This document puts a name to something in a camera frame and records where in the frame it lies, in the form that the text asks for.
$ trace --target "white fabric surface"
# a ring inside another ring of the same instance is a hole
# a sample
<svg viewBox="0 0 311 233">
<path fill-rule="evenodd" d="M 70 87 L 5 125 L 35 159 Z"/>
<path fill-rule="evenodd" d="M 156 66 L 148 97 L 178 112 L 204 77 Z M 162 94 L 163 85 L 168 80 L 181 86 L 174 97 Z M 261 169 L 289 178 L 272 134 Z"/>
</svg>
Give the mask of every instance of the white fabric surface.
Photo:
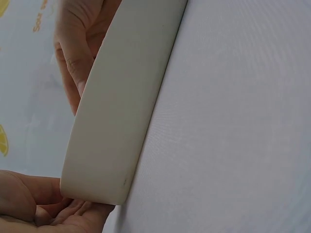
<svg viewBox="0 0 311 233">
<path fill-rule="evenodd" d="M 116 233 L 311 232 L 310 22 L 189 1 Z"/>
</svg>

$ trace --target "finger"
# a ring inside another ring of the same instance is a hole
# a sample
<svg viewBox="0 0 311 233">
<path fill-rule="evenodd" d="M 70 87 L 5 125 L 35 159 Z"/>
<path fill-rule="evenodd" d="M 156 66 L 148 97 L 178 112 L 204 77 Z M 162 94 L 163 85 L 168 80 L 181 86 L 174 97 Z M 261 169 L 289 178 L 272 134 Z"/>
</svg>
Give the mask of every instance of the finger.
<svg viewBox="0 0 311 233">
<path fill-rule="evenodd" d="M 114 210 L 114 206 L 93 203 L 92 206 L 82 214 L 87 221 L 89 232 L 102 232 L 104 224 L 109 214 Z"/>
<path fill-rule="evenodd" d="M 37 205 L 47 205 L 61 202 L 63 199 L 59 190 L 59 178 L 27 176 L 10 172 L 19 178 L 28 188 Z"/>
<path fill-rule="evenodd" d="M 82 216 L 90 207 L 92 206 L 92 203 L 90 201 L 86 201 L 81 208 L 74 213 L 74 215 L 80 215 Z"/>
<path fill-rule="evenodd" d="M 49 225 L 51 219 L 52 219 L 51 215 L 45 209 L 43 209 L 40 206 L 37 206 L 34 218 L 34 222 L 37 227 Z"/>
<path fill-rule="evenodd" d="M 92 25 L 91 30 L 86 33 L 87 43 L 93 57 L 97 56 L 98 50 L 103 43 L 106 32 L 120 3 L 121 0 L 105 0 L 99 13 L 100 16 Z"/>
<path fill-rule="evenodd" d="M 51 225 L 56 226 L 62 224 L 69 216 L 74 215 L 83 205 L 85 201 L 82 200 L 73 200 L 71 204 L 63 209 L 51 223 Z"/>
<path fill-rule="evenodd" d="M 87 45 L 86 30 L 81 20 L 68 15 L 67 11 L 61 11 L 59 18 L 55 30 L 55 48 L 62 49 L 68 72 L 81 96 L 94 58 Z"/>
<path fill-rule="evenodd" d="M 52 217 L 55 218 L 62 210 L 64 210 L 72 202 L 72 199 L 64 198 L 60 203 L 51 205 L 40 205 L 40 207 Z"/>
<path fill-rule="evenodd" d="M 69 100 L 71 110 L 73 114 L 76 115 L 80 103 L 80 95 L 78 92 L 78 88 L 73 81 L 72 76 L 68 72 L 67 63 L 64 58 L 63 50 L 61 49 L 60 44 L 58 44 L 57 46 L 58 47 L 55 47 L 55 57 L 62 75 L 64 90 Z"/>
</svg>

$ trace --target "white textured surface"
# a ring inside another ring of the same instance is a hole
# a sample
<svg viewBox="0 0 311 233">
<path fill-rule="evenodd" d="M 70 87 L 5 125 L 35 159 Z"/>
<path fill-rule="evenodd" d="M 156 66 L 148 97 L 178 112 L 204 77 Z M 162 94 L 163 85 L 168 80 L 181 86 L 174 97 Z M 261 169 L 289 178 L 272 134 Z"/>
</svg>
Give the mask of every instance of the white textured surface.
<svg viewBox="0 0 311 233">
<path fill-rule="evenodd" d="M 311 232 L 310 3 L 190 0 L 116 232 Z"/>
</svg>

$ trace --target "hand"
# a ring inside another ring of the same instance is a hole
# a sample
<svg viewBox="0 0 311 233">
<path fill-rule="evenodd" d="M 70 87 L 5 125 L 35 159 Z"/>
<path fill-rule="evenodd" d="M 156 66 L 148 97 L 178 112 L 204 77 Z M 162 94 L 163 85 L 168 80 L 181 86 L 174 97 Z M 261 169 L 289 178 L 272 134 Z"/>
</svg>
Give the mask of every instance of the hand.
<svg viewBox="0 0 311 233">
<path fill-rule="evenodd" d="M 94 58 L 121 0 L 62 0 L 54 37 L 55 56 L 76 114 Z"/>
<path fill-rule="evenodd" d="M 101 233 L 113 206 L 64 199 L 59 179 L 0 170 L 0 232 Z"/>
</svg>

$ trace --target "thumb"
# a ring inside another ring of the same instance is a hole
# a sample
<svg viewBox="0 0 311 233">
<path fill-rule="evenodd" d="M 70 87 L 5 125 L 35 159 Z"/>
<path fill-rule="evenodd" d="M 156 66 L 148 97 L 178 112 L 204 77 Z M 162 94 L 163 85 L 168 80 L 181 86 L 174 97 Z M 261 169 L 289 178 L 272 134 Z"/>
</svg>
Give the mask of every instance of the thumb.
<svg viewBox="0 0 311 233">
<path fill-rule="evenodd" d="M 86 42 L 85 32 L 73 28 L 58 34 L 67 69 L 82 96 L 94 58 Z"/>
</svg>

